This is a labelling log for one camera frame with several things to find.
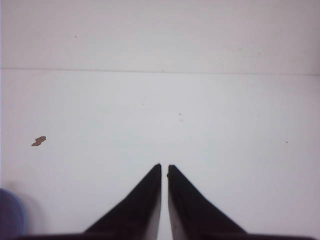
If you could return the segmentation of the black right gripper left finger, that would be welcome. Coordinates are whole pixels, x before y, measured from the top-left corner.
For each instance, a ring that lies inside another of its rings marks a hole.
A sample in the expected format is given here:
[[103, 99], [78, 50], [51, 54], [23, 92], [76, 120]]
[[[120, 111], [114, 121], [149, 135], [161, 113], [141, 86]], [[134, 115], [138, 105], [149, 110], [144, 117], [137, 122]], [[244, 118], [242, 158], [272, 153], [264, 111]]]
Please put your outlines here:
[[162, 167], [156, 164], [109, 212], [84, 233], [107, 240], [156, 240], [162, 198]]

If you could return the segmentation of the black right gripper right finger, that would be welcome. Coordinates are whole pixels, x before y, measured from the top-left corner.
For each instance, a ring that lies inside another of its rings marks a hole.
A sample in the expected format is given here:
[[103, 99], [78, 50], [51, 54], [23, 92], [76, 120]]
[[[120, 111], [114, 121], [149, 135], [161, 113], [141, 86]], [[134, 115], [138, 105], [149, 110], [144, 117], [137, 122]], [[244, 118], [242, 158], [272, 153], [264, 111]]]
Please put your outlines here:
[[200, 240], [205, 234], [246, 234], [208, 201], [173, 164], [168, 166], [168, 210], [174, 240]]

